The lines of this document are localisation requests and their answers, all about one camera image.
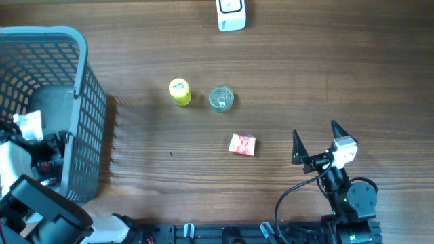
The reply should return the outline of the black red snack packet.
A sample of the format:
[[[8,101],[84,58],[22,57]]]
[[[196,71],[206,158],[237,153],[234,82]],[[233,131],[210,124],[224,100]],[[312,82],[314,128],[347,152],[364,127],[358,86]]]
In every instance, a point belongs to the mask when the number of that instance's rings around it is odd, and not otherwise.
[[[62,161],[40,161],[36,166],[38,181],[44,186],[55,186],[61,183]]]

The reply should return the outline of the silver top tin can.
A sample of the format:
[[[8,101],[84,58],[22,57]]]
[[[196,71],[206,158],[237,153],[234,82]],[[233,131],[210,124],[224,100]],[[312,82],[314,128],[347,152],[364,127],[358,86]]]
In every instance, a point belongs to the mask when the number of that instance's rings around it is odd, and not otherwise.
[[[225,113],[233,105],[235,95],[233,91],[226,86],[213,88],[209,93],[209,103],[213,110],[218,113]]]

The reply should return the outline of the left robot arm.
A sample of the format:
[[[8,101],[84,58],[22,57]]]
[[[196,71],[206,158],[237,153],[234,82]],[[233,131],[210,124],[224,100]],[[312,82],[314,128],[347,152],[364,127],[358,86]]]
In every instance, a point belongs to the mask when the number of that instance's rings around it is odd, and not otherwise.
[[[142,243],[127,216],[92,219],[74,201],[21,174],[1,198],[2,243]]]

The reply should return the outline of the red juice carton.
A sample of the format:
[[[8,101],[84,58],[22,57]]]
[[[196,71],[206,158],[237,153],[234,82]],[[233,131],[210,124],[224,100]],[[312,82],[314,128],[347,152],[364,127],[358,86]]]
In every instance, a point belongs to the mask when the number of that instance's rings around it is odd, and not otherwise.
[[[256,138],[254,136],[241,136],[239,134],[233,134],[229,144],[229,152],[240,155],[254,156],[255,146]]]

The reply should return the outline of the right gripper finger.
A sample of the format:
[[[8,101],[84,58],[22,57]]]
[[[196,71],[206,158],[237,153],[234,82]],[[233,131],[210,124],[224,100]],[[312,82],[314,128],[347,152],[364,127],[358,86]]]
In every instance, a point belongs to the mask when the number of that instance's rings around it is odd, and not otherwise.
[[[345,136],[350,136],[354,141],[357,142],[353,136],[351,136],[347,131],[345,131],[335,120],[331,121],[332,133],[334,134],[334,138],[343,138]]]
[[[298,135],[298,132],[294,130],[292,132],[293,137],[293,149],[292,149],[292,165],[301,165],[308,162],[309,154]]]

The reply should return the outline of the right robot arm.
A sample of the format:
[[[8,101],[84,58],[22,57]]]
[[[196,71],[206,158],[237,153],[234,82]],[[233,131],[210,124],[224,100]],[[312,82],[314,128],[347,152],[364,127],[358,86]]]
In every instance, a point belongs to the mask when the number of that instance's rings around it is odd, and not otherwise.
[[[370,220],[376,217],[378,187],[370,179],[348,176],[344,167],[355,159],[358,141],[335,120],[331,127],[331,146],[317,155],[309,155],[298,132],[292,132],[292,164],[303,165],[306,174],[318,173],[315,181],[332,210],[301,229],[311,243],[373,243]]]

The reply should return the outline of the yellow lid jar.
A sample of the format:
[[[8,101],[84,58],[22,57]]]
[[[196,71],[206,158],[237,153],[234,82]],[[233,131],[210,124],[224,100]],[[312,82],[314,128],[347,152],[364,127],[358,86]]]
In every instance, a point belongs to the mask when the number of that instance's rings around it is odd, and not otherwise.
[[[169,93],[177,106],[186,106],[191,101],[189,84],[182,78],[176,78],[170,82]]]

